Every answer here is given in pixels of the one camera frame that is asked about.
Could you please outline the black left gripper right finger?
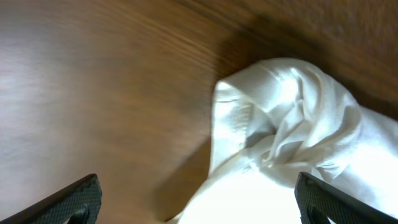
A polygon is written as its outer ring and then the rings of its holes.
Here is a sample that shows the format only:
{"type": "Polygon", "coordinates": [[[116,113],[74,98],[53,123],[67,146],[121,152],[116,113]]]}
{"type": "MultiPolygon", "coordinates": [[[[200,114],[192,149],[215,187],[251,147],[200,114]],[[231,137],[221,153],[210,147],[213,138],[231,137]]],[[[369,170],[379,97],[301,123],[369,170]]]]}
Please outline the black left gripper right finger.
{"type": "Polygon", "coordinates": [[[294,194],[302,224],[397,224],[397,219],[330,184],[307,173],[300,172],[294,194]]]}

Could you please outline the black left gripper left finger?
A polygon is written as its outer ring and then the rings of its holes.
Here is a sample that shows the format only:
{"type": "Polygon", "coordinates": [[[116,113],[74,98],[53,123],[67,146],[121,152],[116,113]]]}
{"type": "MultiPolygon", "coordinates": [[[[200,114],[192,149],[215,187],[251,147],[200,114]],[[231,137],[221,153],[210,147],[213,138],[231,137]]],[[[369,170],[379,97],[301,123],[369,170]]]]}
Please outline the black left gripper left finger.
{"type": "Polygon", "coordinates": [[[95,224],[101,198],[99,178],[96,174],[89,174],[1,223],[95,224]]]}

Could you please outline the white printed t-shirt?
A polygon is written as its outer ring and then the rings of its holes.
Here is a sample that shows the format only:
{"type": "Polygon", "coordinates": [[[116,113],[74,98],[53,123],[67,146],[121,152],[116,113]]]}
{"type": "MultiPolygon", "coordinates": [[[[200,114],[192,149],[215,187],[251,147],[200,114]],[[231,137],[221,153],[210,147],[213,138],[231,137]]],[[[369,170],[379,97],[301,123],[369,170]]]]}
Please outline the white printed t-shirt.
{"type": "Polygon", "coordinates": [[[208,177],[172,223],[299,223],[308,172],[397,216],[397,121],[293,58],[262,60],[214,90],[208,177]]]}

